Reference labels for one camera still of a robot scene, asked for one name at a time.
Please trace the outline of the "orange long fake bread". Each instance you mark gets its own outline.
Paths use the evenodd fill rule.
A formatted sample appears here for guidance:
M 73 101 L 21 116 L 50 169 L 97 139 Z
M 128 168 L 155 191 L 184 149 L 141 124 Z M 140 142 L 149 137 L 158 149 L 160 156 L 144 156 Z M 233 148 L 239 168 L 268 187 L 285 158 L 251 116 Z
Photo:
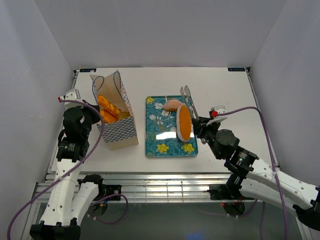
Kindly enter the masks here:
M 116 122 L 118 120 L 114 115 L 112 115 L 110 112 L 108 112 L 105 109 L 102 109 L 100 111 L 100 115 L 102 116 L 103 121 L 106 124 L 112 124 L 112 123 L 114 123 L 114 122 Z

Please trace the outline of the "twisted braided fake bread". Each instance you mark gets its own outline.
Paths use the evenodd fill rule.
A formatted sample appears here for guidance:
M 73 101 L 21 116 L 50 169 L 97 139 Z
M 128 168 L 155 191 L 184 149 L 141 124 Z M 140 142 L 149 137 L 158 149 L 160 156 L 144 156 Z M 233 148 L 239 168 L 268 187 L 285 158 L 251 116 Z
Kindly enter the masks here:
M 107 110 L 114 117 L 118 117 L 119 114 L 122 112 L 121 109 L 117 108 L 114 104 L 112 104 L 102 95 L 97 96 L 97 102 L 103 110 Z

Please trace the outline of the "metal tongs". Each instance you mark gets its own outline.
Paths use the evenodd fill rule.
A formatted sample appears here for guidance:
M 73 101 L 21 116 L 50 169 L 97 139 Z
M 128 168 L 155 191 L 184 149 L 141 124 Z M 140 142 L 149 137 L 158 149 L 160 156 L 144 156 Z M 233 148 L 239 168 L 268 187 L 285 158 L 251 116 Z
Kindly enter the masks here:
M 187 85 L 185 85 L 184 87 L 182 86 L 180 88 L 180 95 L 182 96 L 184 104 L 189 111 L 190 117 L 192 119 L 199 120 L 200 118 L 199 118 L 197 110 L 195 108 L 195 104 L 192 99 L 191 91 Z

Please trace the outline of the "blue checkered paper bag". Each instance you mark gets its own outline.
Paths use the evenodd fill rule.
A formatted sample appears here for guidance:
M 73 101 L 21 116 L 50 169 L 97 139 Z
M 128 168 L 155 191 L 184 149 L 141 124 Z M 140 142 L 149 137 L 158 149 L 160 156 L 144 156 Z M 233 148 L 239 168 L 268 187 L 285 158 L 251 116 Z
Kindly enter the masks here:
M 107 124 L 104 120 L 97 124 L 102 131 L 102 138 L 109 150 L 119 150 L 139 144 L 134 113 L 127 96 L 121 74 L 119 71 L 108 76 L 90 75 L 92 80 L 92 94 L 99 111 L 103 110 L 98 104 L 98 95 L 104 96 L 109 102 L 121 109 L 121 112 L 129 112 L 130 117 Z

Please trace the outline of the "brown baguette slice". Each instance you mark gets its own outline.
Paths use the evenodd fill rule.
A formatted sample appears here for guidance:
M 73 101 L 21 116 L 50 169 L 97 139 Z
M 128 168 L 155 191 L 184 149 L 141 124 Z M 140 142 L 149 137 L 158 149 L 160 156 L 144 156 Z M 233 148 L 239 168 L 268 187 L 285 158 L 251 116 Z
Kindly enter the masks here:
M 125 119 L 125 118 L 129 118 L 130 116 L 131 116 L 131 115 L 130 115 L 129 112 L 127 112 L 127 111 L 122 111 L 122 112 L 120 112 L 120 113 L 118 114 L 117 119 L 118 119 L 118 120 L 122 120 L 122 119 Z

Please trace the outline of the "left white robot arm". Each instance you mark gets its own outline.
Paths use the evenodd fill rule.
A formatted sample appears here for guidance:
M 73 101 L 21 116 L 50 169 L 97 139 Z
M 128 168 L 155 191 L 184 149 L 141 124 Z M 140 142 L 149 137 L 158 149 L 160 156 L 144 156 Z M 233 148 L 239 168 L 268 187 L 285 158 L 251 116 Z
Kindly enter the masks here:
M 97 105 L 75 106 L 63 113 L 63 129 L 58 136 L 57 165 L 54 186 L 51 187 L 46 209 L 29 234 L 34 240 L 78 240 L 81 220 L 89 201 L 106 195 L 101 183 L 85 183 L 74 196 L 81 165 L 93 152 L 88 141 L 92 126 L 101 120 Z

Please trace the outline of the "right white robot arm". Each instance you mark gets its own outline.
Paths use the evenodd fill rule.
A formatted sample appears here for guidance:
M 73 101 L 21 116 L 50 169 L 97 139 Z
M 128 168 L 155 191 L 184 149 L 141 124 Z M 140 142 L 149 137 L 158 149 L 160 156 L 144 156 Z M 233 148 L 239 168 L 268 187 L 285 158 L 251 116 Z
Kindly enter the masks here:
M 305 183 L 266 163 L 253 152 L 239 146 L 240 140 L 231 130 L 220 129 L 214 118 L 192 119 L 194 136 L 207 142 L 213 155 L 224 161 L 231 172 L 225 185 L 212 190 L 217 199 L 240 197 L 257 199 L 294 215 L 307 227 L 320 229 L 320 188 Z

